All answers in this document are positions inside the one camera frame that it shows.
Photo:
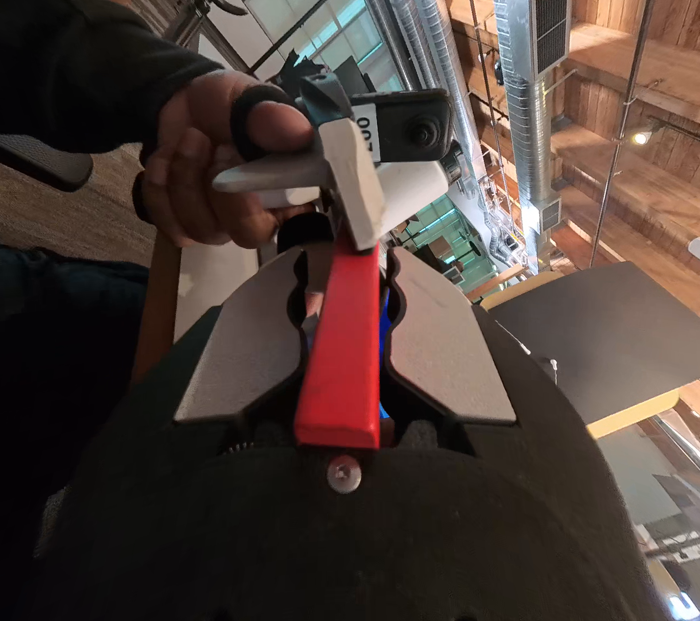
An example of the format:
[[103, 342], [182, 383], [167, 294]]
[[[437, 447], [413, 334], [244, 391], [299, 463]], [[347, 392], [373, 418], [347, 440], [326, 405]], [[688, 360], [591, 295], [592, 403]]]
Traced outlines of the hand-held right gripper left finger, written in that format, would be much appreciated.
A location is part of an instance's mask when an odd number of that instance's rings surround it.
[[243, 417], [296, 378], [307, 360], [307, 254], [294, 247], [267, 263], [221, 306], [174, 421]]

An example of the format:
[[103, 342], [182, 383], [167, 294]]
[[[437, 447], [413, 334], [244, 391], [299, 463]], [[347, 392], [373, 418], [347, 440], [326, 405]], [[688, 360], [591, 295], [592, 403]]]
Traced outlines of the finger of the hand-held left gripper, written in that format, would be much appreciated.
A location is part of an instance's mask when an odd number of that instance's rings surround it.
[[320, 143], [345, 226], [359, 252], [374, 249], [383, 235], [448, 191], [440, 162], [385, 162], [376, 167], [360, 128], [350, 119], [322, 124]]

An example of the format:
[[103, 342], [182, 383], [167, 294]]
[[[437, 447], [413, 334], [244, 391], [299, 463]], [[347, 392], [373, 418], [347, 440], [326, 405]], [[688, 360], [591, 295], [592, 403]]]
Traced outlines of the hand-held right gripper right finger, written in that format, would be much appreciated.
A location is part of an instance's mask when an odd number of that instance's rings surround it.
[[398, 299], [387, 336], [389, 374], [459, 422], [514, 424], [511, 401], [461, 290], [401, 247], [388, 252], [387, 280]]

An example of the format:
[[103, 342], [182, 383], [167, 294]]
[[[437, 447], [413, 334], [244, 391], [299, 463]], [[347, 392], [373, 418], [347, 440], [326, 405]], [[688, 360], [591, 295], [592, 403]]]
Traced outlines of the red block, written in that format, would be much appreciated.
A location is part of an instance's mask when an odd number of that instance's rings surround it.
[[380, 268], [349, 234], [335, 242], [319, 323], [295, 413], [298, 444], [380, 447]]

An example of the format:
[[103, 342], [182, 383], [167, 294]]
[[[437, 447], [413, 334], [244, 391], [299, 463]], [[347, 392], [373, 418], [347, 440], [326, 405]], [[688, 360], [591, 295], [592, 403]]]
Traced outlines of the person's left forearm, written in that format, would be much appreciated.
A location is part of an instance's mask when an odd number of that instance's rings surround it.
[[155, 142], [162, 107], [221, 65], [108, 0], [1, 0], [1, 133], [66, 153]]

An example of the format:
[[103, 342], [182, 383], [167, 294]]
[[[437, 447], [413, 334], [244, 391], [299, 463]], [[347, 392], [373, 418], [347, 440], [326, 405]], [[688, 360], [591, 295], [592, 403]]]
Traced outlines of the person's left hand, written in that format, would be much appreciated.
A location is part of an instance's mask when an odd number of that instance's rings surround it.
[[160, 110], [142, 195], [150, 220], [176, 246], [233, 241], [257, 249], [286, 220], [315, 210], [311, 203], [268, 210], [254, 193], [212, 188], [219, 173], [243, 161], [232, 144], [230, 111], [246, 89], [258, 85], [249, 75], [214, 71], [180, 89]]

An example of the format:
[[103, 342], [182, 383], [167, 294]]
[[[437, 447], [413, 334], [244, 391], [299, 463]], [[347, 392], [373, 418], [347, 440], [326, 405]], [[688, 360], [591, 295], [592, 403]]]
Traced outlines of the black board on plywood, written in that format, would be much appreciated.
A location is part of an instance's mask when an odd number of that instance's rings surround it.
[[534, 276], [480, 303], [600, 439], [674, 408], [699, 383], [699, 315], [631, 262]]

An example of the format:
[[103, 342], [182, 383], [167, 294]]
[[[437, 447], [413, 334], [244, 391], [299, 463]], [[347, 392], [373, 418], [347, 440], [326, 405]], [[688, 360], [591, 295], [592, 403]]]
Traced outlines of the person's leg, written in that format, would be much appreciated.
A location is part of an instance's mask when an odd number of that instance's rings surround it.
[[1, 245], [1, 586], [125, 393], [147, 267]]

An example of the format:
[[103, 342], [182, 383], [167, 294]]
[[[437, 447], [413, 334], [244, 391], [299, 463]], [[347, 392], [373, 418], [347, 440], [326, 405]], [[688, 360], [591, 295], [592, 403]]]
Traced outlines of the silver duct with vent grille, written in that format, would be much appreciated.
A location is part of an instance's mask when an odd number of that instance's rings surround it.
[[570, 51], [573, 0], [493, 0], [527, 263], [549, 269], [561, 220], [552, 188], [553, 72]]

